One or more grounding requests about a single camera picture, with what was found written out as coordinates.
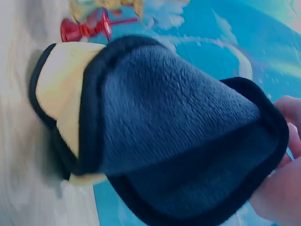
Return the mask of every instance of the blue fleece cloth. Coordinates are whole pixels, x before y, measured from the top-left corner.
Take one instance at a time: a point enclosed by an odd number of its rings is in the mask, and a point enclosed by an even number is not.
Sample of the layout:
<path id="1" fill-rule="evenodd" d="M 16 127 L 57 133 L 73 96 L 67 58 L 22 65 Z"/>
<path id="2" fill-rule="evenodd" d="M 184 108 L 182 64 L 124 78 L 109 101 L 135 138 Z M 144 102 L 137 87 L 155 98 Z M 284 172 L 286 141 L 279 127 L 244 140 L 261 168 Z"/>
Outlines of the blue fleece cloth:
<path id="1" fill-rule="evenodd" d="M 252 81 L 218 81 L 154 39 L 125 36 L 84 71 L 77 159 L 35 96 L 54 46 L 37 63 L 30 100 L 66 175 L 105 173 L 149 226 L 221 224 L 286 151 L 286 121 Z"/>

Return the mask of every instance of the black fabric trim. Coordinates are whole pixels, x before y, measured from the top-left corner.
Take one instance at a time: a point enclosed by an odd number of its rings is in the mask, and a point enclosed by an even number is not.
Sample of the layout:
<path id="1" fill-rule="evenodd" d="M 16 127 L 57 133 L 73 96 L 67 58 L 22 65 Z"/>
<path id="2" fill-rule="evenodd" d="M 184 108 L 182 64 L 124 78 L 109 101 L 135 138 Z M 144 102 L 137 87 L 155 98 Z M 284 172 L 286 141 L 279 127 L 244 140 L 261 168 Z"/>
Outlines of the black fabric trim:
<path id="1" fill-rule="evenodd" d="M 103 130 L 102 87 L 116 63 L 133 50 L 160 45 L 152 38 L 128 35 L 116 39 L 100 51 L 84 71 L 79 110 L 79 159 L 73 173 L 82 176 L 95 173 L 102 163 Z"/>
<path id="2" fill-rule="evenodd" d="M 63 140 L 60 131 L 55 127 L 52 131 L 52 139 L 55 149 L 59 152 L 65 168 L 72 172 L 76 166 L 77 158 Z"/>
<path id="3" fill-rule="evenodd" d="M 43 123 L 49 128 L 52 129 L 56 126 L 56 121 L 49 117 L 41 108 L 41 106 L 38 103 L 37 96 L 36 96 L 36 89 L 38 85 L 38 80 L 40 73 L 42 71 L 42 68 L 49 57 L 51 51 L 53 48 L 56 46 L 56 44 L 51 44 L 50 46 L 47 47 L 47 49 L 42 53 L 40 56 L 37 65 L 35 66 L 30 82 L 29 82 L 29 101 L 36 112 L 36 114 L 39 116 L 39 118 L 43 121 Z"/>
<path id="4" fill-rule="evenodd" d="M 50 46 L 48 46 L 46 48 L 46 50 L 42 53 L 42 55 L 40 56 L 33 72 L 32 72 L 32 76 L 30 78 L 30 82 L 29 82 L 29 90 L 28 90 L 28 94 L 29 94 L 29 101 L 35 111 L 35 113 L 38 115 L 38 117 L 43 121 L 43 123 L 50 129 L 52 130 L 53 128 L 56 127 L 56 120 L 54 120 L 53 118 L 49 117 L 41 108 L 41 106 L 38 103 L 37 100 L 37 96 L 36 96 L 36 88 L 38 85 L 38 80 L 39 80 L 39 76 L 41 73 L 41 70 L 45 64 L 45 62 L 47 61 L 51 51 L 54 49 L 54 47 L 56 46 L 56 44 L 51 44 Z M 57 164 L 57 166 L 60 169 L 60 172 L 62 174 L 63 179 L 65 180 L 69 180 L 71 172 L 66 169 L 65 164 L 63 163 L 63 160 L 60 156 L 60 151 L 57 150 L 55 147 L 52 147 L 55 151 L 55 162 Z"/>
<path id="5" fill-rule="evenodd" d="M 272 132 L 279 135 L 277 149 L 261 165 L 253 169 L 240 187 L 220 205 L 186 220 L 175 219 L 154 210 L 137 194 L 126 176 L 108 177 L 123 202 L 145 224 L 149 226 L 217 226 L 232 216 L 251 197 L 284 156 L 288 144 L 287 123 L 262 90 L 255 83 L 244 78 L 231 78 L 222 82 L 258 106 L 262 115 L 260 123 L 264 123 Z"/>

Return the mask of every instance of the red toy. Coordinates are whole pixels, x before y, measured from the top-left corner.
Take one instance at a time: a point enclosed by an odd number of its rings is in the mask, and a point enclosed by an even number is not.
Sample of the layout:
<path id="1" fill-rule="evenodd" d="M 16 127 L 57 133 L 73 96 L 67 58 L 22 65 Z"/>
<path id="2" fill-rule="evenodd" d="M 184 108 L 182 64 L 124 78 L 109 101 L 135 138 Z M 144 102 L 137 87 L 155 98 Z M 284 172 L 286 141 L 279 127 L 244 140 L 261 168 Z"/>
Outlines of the red toy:
<path id="1" fill-rule="evenodd" d="M 102 32 L 107 40 L 110 41 L 112 36 L 112 25 L 134 22 L 138 22 L 138 19 L 130 18 L 111 22 L 108 11 L 103 8 L 101 19 L 95 28 L 89 28 L 86 24 L 75 24 L 69 19 L 64 19 L 61 23 L 61 38 L 62 42 L 80 41 L 82 37 L 91 38 Z"/>

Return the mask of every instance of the white floor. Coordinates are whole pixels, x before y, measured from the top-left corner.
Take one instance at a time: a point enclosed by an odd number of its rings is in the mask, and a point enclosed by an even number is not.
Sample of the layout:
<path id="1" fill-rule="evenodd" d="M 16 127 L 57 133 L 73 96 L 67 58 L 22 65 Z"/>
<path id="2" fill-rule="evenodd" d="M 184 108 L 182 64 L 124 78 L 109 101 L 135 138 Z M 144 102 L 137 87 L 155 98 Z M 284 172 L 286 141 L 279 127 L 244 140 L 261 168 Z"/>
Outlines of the white floor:
<path id="1" fill-rule="evenodd" d="M 49 133 L 27 99 L 40 51 L 59 42 L 66 0 L 7 0 L 0 7 L 0 226 L 98 226 L 92 187 L 59 180 Z"/>

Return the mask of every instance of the folded cloth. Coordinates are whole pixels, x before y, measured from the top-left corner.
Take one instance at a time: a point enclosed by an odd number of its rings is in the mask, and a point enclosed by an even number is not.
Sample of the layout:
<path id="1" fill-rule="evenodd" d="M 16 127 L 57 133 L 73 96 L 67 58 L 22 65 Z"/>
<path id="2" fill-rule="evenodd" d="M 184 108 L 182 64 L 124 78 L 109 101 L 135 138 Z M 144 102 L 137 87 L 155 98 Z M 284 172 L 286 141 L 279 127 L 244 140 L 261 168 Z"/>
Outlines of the folded cloth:
<path id="1" fill-rule="evenodd" d="M 218 81 L 141 36 L 101 48 L 69 43 L 69 56 L 66 45 L 44 52 L 32 76 L 33 108 L 68 171 L 105 174 L 149 226 L 221 224 L 285 154 L 286 121 L 252 81 Z M 68 70 L 49 60 L 59 49 Z"/>

